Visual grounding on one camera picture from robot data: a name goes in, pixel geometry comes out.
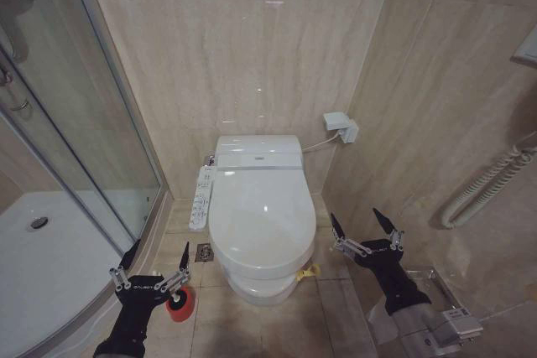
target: shower enclosure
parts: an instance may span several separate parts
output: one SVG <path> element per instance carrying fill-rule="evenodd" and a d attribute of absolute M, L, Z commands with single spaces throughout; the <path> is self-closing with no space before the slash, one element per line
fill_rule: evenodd
<path fill-rule="evenodd" d="M 94 0 L 0 0 L 0 357 L 108 285 L 165 184 Z"/>

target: red brush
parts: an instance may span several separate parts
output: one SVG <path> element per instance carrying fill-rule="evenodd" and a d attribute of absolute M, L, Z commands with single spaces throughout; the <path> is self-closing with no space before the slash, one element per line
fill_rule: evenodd
<path fill-rule="evenodd" d="M 190 287 L 179 288 L 170 299 L 166 301 L 166 309 L 174 322 L 184 322 L 194 312 L 196 296 Z"/>

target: white cable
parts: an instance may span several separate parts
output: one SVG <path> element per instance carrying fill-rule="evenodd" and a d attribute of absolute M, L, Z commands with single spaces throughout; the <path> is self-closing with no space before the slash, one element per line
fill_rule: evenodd
<path fill-rule="evenodd" d="M 519 143 L 533 137 L 537 132 L 532 132 L 524 137 Z M 482 209 L 495 195 L 497 195 L 520 170 L 532 162 L 537 147 L 523 148 L 522 151 L 514 145 L 505 153 L 487 172 L 475 179 L 456 199 L 454 199 L 442 213 L 442 225 L 446 228 L 455 228 L 465 224 L 470 218 Z M 456 215 L 456 212 L 469 200 L 466 207 Z"/>
<path fill-rule="evenodd" d="M 302 148 L 302 153 L 307 151 L 307 150 L 309 150 L 310 148 L 320 146 L 321 144 L 329 143 L 332 140 L 336 139 L 338 136 L 339 136 L 339 130 L 336 132 L 336 134 L 334 136 L 330 137 L 328 140 L 325 140 L 324 142 L 320 142 L 320 143 L 314 144 L 313 146 Z"/>

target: door handle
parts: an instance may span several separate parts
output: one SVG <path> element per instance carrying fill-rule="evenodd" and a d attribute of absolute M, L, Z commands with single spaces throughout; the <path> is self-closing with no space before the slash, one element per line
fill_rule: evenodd
<path fill-rule="evenodd" d="M 6 69 L 4 66 L 0 64 L 0 87 L 5 87 L 8 84 L 13 83 L 13 75 L 11 74 L 11 71 Z"/>
<path fill-rule="evenodd" d="M 16 112 L 16 111 L 22 111 L 26 106 L 30 105 L 30 101 L 28 101 L 28 99 L 24 100 L 24 102 L 22 104 L 20 104 L 19 106 L 16 106 L 14 108 L 9 108 L 11 109 L 12 111 Z"/>
<path fill-rule="evenodd" d="M 11 71 L 6 69 L 6 67 L 0 63 L 0 87 L 7 87 L 11 83 L 13 83 L 13 75 L 11 74 Z M 28 105 L 30 105 L 30 102 L 28 101 L 28 98 L 26 98 L 19 106 L 14 106 L 9 109 L 14 112 L 22 111 Z"/>

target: power cord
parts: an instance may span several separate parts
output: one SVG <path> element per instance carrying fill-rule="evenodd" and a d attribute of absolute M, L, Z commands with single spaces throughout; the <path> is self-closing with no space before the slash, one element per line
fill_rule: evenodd
<path fill-rule="evenodd" d="M 330 137 L 328 140 L 325 140 L 324 142 L 320 142 L 320 143 L 314 144 L 313 146 L 302 148 L 302 153 L 305 153 L 305 152 L 307 152 L 308 150 L 310 150 L 310 149 L 312 149 L 314 147 L 320 146 L 321 144 L 329 143 L 332 140 L 335 140 L 338 136 L 339 136 L 339 130 L 337 130 L 337 132 L 336 132 L 336 134 L 334 136 Z"/>

